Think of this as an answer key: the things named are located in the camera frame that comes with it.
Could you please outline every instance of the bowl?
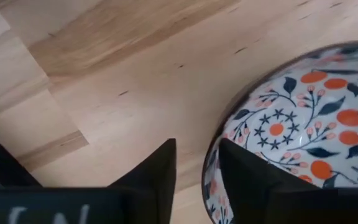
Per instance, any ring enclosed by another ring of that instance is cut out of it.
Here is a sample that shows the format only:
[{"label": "bowl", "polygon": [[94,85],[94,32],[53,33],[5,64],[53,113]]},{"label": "bowl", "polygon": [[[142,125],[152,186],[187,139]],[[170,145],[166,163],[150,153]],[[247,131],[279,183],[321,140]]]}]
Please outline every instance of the bowl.
[{"label": "bowl", "polygon": [[234,223],[218,161],[222,138],[317,187],[358,187],[358,42],[279,66],[229,107],[203,166],[215,224]]}]

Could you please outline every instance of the floral pattern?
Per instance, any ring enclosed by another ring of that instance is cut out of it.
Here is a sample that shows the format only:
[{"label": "floral pattern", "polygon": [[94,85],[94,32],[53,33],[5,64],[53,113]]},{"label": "floral pattern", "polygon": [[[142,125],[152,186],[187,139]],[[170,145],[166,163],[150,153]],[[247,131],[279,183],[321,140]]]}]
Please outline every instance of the floral pattern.
[{"label": "floral pattern", "polygon": [[234,223],[219,168],[221,138],[318,187],[358,187],[358,44],[278,71],[226,121],[203,179],[215,224]]}]

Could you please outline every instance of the ceramic bowl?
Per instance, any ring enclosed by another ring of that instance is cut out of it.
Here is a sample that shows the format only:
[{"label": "ceramic bowl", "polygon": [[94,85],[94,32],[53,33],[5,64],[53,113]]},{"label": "ceramic bowl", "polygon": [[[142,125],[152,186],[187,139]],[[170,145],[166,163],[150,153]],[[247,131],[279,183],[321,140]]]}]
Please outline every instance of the ceramic bowl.
[{"label": "ceramic bowl", "polygon": [[233,219],[219,169],[221,138],[315,186],[358,187],[358,42],[298,57],[236,102],[203,167],[204,204],[215,224]]}]

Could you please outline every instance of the orange dot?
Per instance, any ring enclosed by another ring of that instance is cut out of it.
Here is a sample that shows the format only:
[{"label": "orange dot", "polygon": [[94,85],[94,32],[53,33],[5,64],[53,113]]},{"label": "orange dot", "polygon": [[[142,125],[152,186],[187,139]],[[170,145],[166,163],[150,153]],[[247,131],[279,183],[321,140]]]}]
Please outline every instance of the orange dot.
[{"label": "orange dot", "polygon": [[313,181],[311,180],[311,178],[308,175],[300,175],[299,178],[301,178],[302,180],[305,180],[309,183],[313,183]]},{"label": "orange dot", "polygon": [[324,161],[314,161],[310,166],[311,173],[322,180],[331,177],[331,166]]},{"label": "orange dot", "polygon": [[336,119],[346,126],[358,126],[358,110],[342,110],[336,115]]},{"label": "orange dot", "polygon": [[270,133],[274,136],[278,136],[284,131],[284,126],[282,124],[273,124],[269,129]]},{"label": "orange dot", "polygon": [[310,72],[302,76],[301,82],[303,83],[315,83],[321,81],[327,77],[327,73],[325,72]]},{"label": "orange dot", "polygon": [[324,86],[330,90],[337,90],[344,88],[347,85],[347,81],[343,78],[330,78],[324,82]]},{"label": "orange dot", "polygon": [[343,131],[339,134],[339,140],[350,146],[358,144],[358,133],[355,131]]}]

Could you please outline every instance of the bowl rim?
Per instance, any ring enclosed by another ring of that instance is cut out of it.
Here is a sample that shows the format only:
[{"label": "bowl rim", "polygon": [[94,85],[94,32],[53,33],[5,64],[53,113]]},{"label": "bowl rim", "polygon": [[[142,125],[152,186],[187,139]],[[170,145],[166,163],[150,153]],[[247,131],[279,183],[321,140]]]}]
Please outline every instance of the bowl rim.
[{"label": "bowl rim", "polygon": [[207,150],[205,158],[204,158],[203,169],[202,169],[202,173],[201,173],[201,192],[203,195],[204,208],[207,211],[209,219],[211,220],[212,223],[216,224],[214,222],[214,220],[212,219],[212,216],[209,215],[209,213],[208,213],[208,206],[206,204],[206,199],[205,199],[204,180],[205,180],[206,167],[207,167],[209,154],[211,153],[212,148],[214,147],[218,137],[220,137],[221,133],[223,132],[224,125],[226,124],[226,121],[230,118],[230,116],[233,114],[233,112],[237,111],[239,109],[239,107],[241,105],[243,105],[243,103],[245,101],[248,100],[249,95],[258,86],[265,83],[270,77],[272,77],[277,72],[283,70],[284,68],[287,68],[287,67],[293,65],[294,63],[299,62],[300,60],[309,58],[312,55],[323,53],[327,50],[332,50],[332,49],[341,48],[341,47],[348,47],[351,45],[358,45],[358,40],[351,40],[351,41],[347,41],[347,42],[329,44],[329,45],[325,45],[324,47],[320,47],[316,50],[312,50],[310,52],[304,53],[300,56],[295,57],[292,60],[289,60],[289,61],[275,67],[273,70],[271,70],[271,71],[267,72],[265,75],[263,75],[262,78],[257,78],[256,80],[253,80],[252,82],[248,83],[243,89],[241,89],[237,94],[234,95],[232,100],[227,104],[224,112],[222,113],[222,115],[219,119],[220,121],[218,123],[218,126],[217,126],[214,134],[213,134],[213,138],[212,138],[211,142],[209,143],[208,150]]}]

